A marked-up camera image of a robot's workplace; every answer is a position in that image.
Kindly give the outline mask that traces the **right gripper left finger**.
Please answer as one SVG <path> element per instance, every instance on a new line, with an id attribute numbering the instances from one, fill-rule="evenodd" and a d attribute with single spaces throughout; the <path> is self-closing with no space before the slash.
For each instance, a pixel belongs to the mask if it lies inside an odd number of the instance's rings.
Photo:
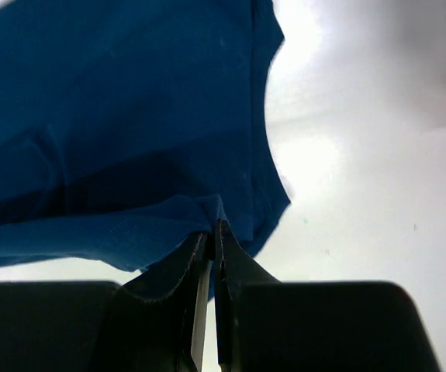
<path id="1" fill-rule="evenodd" d="M 126 284 L 0 282 L 0 371 L 199 371 L 208 235 Z"/>

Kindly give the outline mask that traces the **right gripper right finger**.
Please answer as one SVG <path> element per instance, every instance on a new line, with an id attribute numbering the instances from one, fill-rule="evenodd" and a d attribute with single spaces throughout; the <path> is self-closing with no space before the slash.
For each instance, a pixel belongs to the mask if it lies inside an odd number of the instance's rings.
<path id="1" fill-rule="evenodd" d="M 412 298 L 388 281 L 289 283 L 215 229 L 218 363 L 224 371 L 437 371 Z"/>

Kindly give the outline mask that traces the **navy blue t shirt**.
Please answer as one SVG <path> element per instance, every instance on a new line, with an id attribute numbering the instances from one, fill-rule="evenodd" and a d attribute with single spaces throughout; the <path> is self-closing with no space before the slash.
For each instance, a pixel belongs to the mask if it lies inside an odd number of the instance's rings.
<path id="1" fill-rule="evenodd" d="M 0 8 L 0 267 L 148 268 L 226 220 L 257 254 L 289 205 L 264 126 L 270 1 Z"/>

